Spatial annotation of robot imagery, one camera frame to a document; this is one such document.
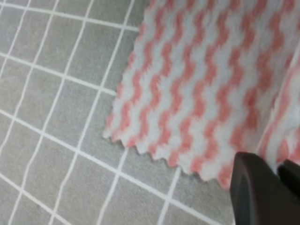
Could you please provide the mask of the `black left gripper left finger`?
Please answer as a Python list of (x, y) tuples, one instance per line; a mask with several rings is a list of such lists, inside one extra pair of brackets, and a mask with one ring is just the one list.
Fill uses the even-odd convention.
[(235, 155), (230, 184), (237, 225), (298, 225), (300, 199), (280, 180), (277, 171), (253, 153)]

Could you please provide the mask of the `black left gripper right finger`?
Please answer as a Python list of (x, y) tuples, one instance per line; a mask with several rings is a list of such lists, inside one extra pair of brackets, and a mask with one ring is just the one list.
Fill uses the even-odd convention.
[(286, 159), (278, 168), (281, 182), (299, 199), (300, 198), (300, 166)]

